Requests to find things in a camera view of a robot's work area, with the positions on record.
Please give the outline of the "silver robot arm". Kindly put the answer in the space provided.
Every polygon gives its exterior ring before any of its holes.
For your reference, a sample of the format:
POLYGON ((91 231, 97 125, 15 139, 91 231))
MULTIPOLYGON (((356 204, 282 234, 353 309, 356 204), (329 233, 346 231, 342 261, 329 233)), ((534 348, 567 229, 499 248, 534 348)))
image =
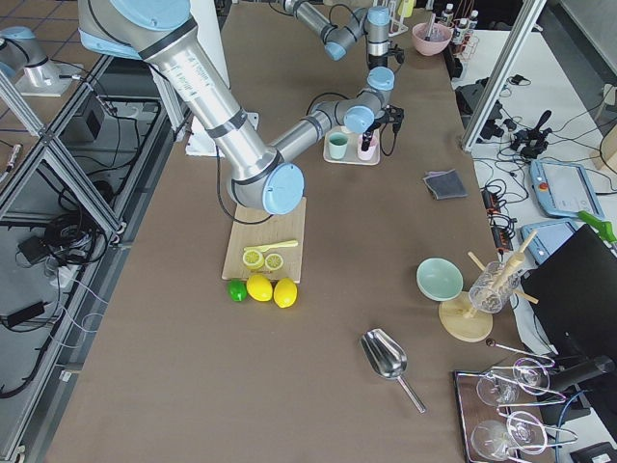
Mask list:
POLYGON ((331 59, 342 59, 360 38, 367 39, 367 85, 357 97, 316 104, 273 144, 265 144, 247 120, 198 41, 198 22, 187 1, 81 1, 82 44, 91 51, 144 61, 158 68, 200 121, 231 166, 228 193, 240 205, 271 215, 291 212, 301 201, 305 180, 293 159, 336 125, 354 133, 382 123, 394 87, 388 67, 389 10, 360 8, 339 28, 308 1, 284 1, 286 12, 317 34, 331 59))
POLYGON ((349 20, 344 25, 320 13, 310 1, 279 1, 283 11, 304 23, 324 44, 333 61, 342 60, 359 41, 365 40, 365 59, 369 69, 387 68, 393 57, 399 66, 405 61, 405 52, 389 37, 389 9, 385 6, 348 10, 349 20))

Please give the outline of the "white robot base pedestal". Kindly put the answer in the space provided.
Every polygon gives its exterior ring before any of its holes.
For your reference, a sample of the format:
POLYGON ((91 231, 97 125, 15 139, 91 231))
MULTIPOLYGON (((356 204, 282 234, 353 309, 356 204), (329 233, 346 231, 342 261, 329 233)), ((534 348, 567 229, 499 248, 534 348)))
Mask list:
POLYGON ((255 133, 252 114, 244 112, 231 94, 214 3, 192 1, 190 6, 197 37, 192 40, 189 57, 197 63, 189 76, 190 89, 196 94, 189 98, 194 119, 186 153, 237 160, 248 143, 246 136, 255 133))

